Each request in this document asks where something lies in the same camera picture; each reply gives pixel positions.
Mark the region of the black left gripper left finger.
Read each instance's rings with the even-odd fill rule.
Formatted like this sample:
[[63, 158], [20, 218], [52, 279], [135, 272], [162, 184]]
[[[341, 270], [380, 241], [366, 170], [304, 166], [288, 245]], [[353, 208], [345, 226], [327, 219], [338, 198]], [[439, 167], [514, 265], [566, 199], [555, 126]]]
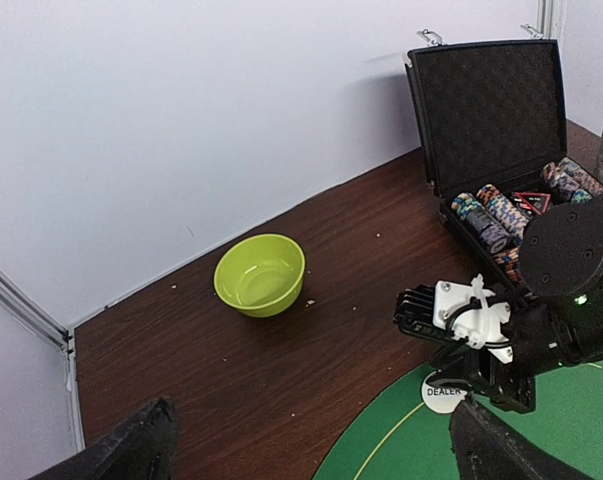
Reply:
[[176, 409], [156, 399], [93, 445], [35, 477], [45, 479], [170, 479], [178, 444]]

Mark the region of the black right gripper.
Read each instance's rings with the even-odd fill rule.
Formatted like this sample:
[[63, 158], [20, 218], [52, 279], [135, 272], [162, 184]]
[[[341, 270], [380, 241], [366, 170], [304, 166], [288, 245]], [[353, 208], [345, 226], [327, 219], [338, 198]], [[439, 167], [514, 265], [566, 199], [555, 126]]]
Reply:
[[400, 332], [439, 346], [426, 387], [482, 395], [504, 411], [534, 411], [535, 378], [580, 364], [581, 351], [573, 330], [549, 307], [519, 305], [524, 294], [461, 284], [401, 292], [394, 310]]

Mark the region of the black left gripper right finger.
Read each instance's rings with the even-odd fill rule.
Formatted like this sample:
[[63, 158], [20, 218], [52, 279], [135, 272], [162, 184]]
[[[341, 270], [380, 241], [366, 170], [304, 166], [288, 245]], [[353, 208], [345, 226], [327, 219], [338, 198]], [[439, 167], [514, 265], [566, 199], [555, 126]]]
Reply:
[[453, 411], [449, 432], [459, 477], [464, 480], [589, 477], [537, 447], [472, 397]]

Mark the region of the white dealer button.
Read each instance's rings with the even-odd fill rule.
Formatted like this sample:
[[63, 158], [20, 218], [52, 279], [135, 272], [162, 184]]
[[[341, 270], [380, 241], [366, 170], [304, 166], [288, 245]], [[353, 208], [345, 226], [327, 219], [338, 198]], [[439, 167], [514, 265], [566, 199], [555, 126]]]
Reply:
[[436, 414], [452, 414], [467, 395], [467, 391], [451, 387], [434, 387], [428, 381], [435, 375], [431, 372], [425, 377], [421, 386], [421, 397], [424, 405]]

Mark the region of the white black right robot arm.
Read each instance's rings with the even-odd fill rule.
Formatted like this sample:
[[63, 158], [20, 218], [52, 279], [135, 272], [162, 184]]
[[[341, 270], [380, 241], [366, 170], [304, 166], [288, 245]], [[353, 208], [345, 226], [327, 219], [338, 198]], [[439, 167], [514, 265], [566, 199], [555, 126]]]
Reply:
[[536, 376], [603, 360], [603, 197], [559, 205], [527, 228], [519, 253], [523, 285], [495, 293], [481, 276], [402, 292], [394, 322], [439, 345], [433, 388], [486, 396], [530, 413]]

